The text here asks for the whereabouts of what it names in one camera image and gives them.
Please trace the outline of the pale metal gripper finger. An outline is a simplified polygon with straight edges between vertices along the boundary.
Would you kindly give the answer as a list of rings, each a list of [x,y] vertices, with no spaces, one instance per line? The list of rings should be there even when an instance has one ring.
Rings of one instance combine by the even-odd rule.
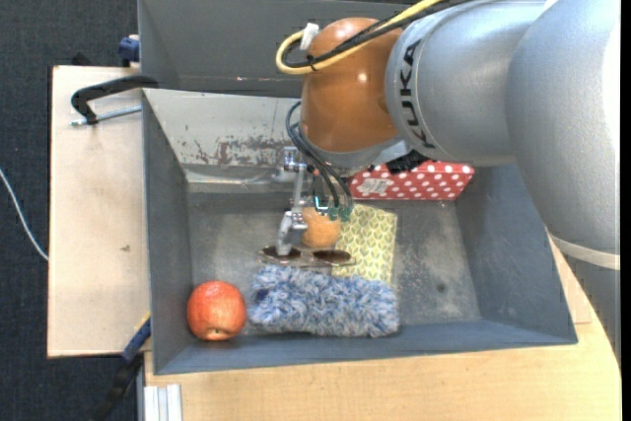
[[[293,246],[299,243],[308,225],[300,211],[286,211],[280,223],[276,240],[276,250],[280,256],[287,256]]]

